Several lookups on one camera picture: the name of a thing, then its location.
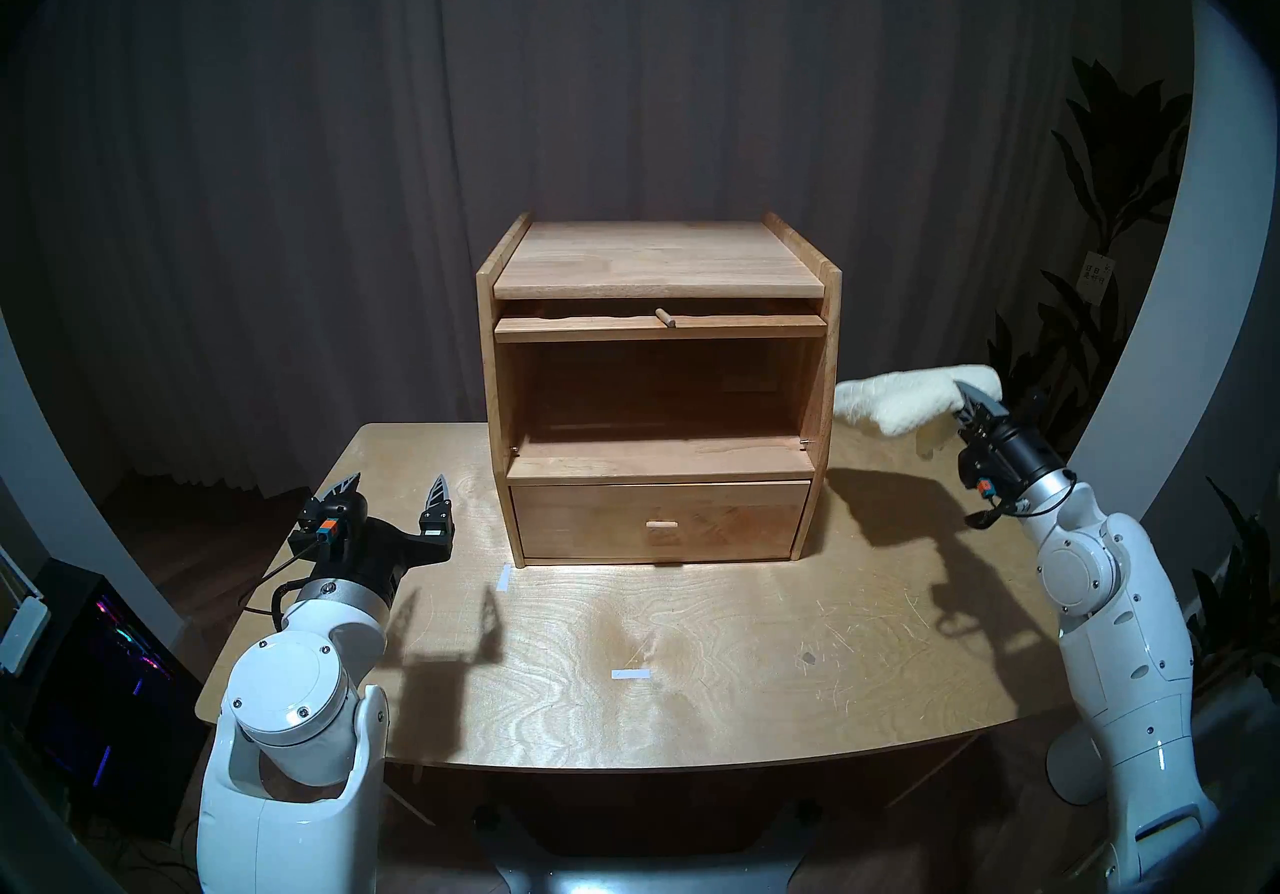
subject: paper tag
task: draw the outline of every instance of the paper tag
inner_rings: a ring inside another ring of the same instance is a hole
[[[1111,272],[1115,269],[1115,260],[1089,250],[1084,254],[1084,266],[1080,268],[1080,277],[1075,282],[1076,293],[1091,305],[1101,305],[1107,284],[1111,283]]]

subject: white cloth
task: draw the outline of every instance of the white cloth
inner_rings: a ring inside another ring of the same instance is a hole
[[[836,415],[879,435],[914,432],[916,452],[932,456],[955,432],[951,412],[964,406],[956,380],[973,384],[993,398],[1002,396],[1000,375],[983,364],[895,370],[836,384]]]

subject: curtain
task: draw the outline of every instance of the curtain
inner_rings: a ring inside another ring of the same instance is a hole
[[[845,377],[983,359],[1078,261],[1048,131],[1119,0],[45,0],[9,133],[74,357],[142,473],[315,485],[484,416],[474,272],[541,218],[773,207]]]

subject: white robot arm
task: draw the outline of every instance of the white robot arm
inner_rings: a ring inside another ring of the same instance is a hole
[[[1016,517],[1038,547],[1071,697],[1107,768],[1107,886],[1137,882],[1217,815],[1196,775],[1192,643],[1178,598],[1137,519],[1103,515],[1033,427],[956,386],[960,478],[995,505],[968,521]]]
[[[276,631],[236,662],[223,695],[200,799],[196,862],[206,894],[372,891],[389,713],[375,684],[358,685],[387,647],[401,576],[443,562],[453,547],[444,476],[431,485],[420,535],[367,517],[360,475],[311,498],[289,535],[311,576],[276,589]],[[283,614],[280,598],[300,588]],[[259,756],[335,798],[271,798]]]

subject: wooden cabinet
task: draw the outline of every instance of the wooden cabinet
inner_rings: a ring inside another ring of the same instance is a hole
[[[760,222],[532,222],[476,274],[517,566],[796,558],[827,469],[840,270]]]

